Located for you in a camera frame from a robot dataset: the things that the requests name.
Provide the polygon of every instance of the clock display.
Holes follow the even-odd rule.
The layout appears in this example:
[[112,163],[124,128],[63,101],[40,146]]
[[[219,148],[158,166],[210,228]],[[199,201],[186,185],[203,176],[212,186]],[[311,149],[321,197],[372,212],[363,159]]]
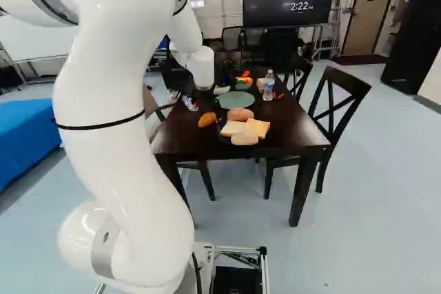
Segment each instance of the clock display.
[[300,1],[298,3],[290,3],[291,11],[303,11],[303,10],[313,10],[314,6],[312,3],[309,3],[307,1]]

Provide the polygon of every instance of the blue mat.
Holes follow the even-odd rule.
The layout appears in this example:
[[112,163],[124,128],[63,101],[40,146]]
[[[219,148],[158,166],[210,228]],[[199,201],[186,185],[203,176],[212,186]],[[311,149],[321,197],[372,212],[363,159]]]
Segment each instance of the blue mat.
[[53,116],[50,99],[0,103],[0,192],[60,145]]

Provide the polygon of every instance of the wooden door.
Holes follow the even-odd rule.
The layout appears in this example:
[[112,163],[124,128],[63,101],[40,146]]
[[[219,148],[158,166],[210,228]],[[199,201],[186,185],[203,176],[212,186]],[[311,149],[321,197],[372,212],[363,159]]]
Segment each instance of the wooden door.
[[356,0],[343,55],[372,54],[389,0]]

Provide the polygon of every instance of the cable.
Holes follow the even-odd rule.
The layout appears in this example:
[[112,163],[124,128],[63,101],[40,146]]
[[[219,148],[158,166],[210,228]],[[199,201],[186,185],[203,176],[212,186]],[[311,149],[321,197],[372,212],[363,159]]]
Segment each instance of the cable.
[[198,294],[202,294],[202,284],[201,284],[201,272],[198,265],[198,260],[196,255],[192,252],[193,264],[194,264],[194,274],[196,275],[196,285],[198,287]]

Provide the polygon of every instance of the door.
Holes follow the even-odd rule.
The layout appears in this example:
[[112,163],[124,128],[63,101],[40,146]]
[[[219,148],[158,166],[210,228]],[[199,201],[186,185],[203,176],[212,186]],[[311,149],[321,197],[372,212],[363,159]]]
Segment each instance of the door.
[[382,81],[417,94],[441,46],[441,0],[410,0]]
[[343,55],[372,54],[389,0],[356,0]]

